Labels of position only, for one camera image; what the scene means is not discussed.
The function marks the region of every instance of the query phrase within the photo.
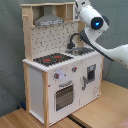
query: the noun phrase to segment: oven window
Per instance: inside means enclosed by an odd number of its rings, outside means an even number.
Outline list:
[[[56,111],[73,103],[73,85],[56,92]]]

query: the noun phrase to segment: wooden frame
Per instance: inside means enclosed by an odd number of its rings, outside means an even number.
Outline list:
[[[43,72],[44,126],[49,128],[48,73]]]
[[[25,95],[26,95],[26,111],[30,111],[30,89],[29,89],[29,74],[28,74],[28,65],[23,63],[24,68],[24,81],[25,81]]]
[[[33,61],[31,33],[32,33],[32,29],[35,27],[35,25],[33,24],[33,21],[35,19],[37,19],[38,17],[42,16],[42,14],[40,13],[40,7],[45,6],[45,5],[57,6],[56,7],[57,8],[57,12],[56,12],[57,16],[65,19],[65,23],[71,23],[71,22],[73,22],[73,5],[74,5],[74,3],[75,2],[45,3],[45,4],[21,4],[26,59],[28,59],[29,61]],[[84,29],[84,27],[85,27],[85,24],[82,23],[81,21],[79,21],[79,32],[82,29]],[[78,46],[83,47],[84,43],[79,40]]]
[[[102,63],[101,63],[101,74],[100,74],[100,87],[99,87],[99,96],[101,96],[101,81],[102,81],[102,71],[103,71],[103,63],[104,63],[104,56],[102,56]]]

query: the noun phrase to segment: control knob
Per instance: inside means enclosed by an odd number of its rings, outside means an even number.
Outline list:
[[[73,72],[76,72],[76,71],[77,71],[77,67],[73,67],[73,68],[72,68],[72,71],[73,71]]]
[[[58,74],[58,73],[55,73],[55,74],[54,74],[54,78],[55,78],[55,79],[59,79],[59,74]]]

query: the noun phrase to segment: table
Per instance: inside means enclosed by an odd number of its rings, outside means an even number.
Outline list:
[[[102,81],[102,95],[71,114],[87,128],[115,128],[128,118],[128,89]]]
[[[23,109],[0,118],[0,128],[44,128],[37,119]],[[50,128],[81,128],[69,118],[64,118]]]

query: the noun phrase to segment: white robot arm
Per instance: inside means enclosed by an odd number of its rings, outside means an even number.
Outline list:
[[[96,39],[109,28],[109,20],[96,11],[89,0],[76,0],[76,12],[86,24],[85,29],[80,32],[81,40],[109,60],[120,62],[128,69],[128,44],[105,49],[96,43]]]

